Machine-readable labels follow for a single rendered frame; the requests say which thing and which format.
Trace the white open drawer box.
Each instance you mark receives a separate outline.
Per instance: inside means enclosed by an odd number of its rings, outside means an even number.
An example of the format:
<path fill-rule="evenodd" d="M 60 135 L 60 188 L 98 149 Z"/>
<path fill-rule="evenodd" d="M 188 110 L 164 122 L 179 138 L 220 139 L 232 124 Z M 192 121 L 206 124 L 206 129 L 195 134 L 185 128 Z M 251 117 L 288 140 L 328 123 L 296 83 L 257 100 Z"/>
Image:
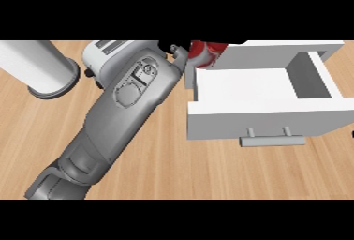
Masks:
<path fill-rule="evenodd" d="M 194 100 L 309 99 L 343 96 L 318 52 L 297 52 L 273 67 L 188 67 L 186 89 Z"/>

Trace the white appliance with black knobs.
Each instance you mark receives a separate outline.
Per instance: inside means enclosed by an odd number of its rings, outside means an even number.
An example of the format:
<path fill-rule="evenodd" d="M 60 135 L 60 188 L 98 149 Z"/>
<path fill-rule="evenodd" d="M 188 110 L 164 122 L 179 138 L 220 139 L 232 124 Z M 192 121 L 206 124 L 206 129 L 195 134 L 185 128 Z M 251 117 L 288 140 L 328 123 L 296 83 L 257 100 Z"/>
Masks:
<path fill-rule="evenodd" d="M 93 40 L 83 50 L 85 74 L 93 77 L 98 87 L 105 89 L 135 55 L 149 48 L 163 57 L 167 53 L 158 47 L 158 40 Z"/>

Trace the white cabinet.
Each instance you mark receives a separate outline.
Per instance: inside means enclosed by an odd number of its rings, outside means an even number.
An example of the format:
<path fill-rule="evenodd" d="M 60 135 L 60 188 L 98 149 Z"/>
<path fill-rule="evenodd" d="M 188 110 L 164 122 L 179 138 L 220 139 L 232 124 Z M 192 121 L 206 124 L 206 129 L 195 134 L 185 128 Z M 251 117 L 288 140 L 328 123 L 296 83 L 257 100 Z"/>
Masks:
<path fill-rule="evenodd" d="M 287 68 L 300 52 L 316 52 L 326 61 L 343 45 L 343 40 L 248 40 L 229 45 L 213 69 Z"/>

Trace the white cylinder with grey base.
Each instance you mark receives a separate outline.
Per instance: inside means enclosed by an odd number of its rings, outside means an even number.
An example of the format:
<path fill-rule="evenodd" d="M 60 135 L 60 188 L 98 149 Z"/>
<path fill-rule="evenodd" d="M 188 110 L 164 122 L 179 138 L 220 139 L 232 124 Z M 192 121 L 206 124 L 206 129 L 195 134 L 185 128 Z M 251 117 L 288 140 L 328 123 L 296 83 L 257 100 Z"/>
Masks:
<path fill-rule="evenodd" d="M 60 98 L 79 83 L 79 63 L 51 40 L 0 40 L 0 68 L 40 99 Z"/>

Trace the white drawer front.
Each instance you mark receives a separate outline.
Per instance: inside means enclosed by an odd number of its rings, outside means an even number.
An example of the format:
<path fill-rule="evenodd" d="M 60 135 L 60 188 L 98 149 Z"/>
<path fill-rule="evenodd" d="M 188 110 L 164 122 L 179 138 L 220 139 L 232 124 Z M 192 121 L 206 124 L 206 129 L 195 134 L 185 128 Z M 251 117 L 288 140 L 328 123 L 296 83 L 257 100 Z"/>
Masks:
<path fill-rule="evenodd" d="M 192 101 L 188 104 L 188 138 L 237 139 L 248 135 L 281 136 L 284 128 L 298 136 L 321 136 L 354 123 L 354 97 Z"/>

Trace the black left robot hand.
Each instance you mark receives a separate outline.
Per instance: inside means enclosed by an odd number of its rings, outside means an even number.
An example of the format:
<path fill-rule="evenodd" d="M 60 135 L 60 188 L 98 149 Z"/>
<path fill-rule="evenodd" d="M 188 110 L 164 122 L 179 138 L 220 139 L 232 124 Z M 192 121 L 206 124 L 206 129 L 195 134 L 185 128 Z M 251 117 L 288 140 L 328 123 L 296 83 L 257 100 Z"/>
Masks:
<path fill-rule="evenodd" d="M 234 41 L 216 41 L 216 43 L 231 43 L 231 44 L 244 44 L 248 40 L 245 39 L 239 39 L 239 40 L 234 40 Z M 158 41 L 158 47 L 160 49 L 166 52 L 166 53 L 172 53 L 172 45 L 176 45 L 178 47 L 185 47 L 185 49 L 189 51 L 189 47 L 191 47 L 191 42 L 192 40 L 160 40 Z"/>

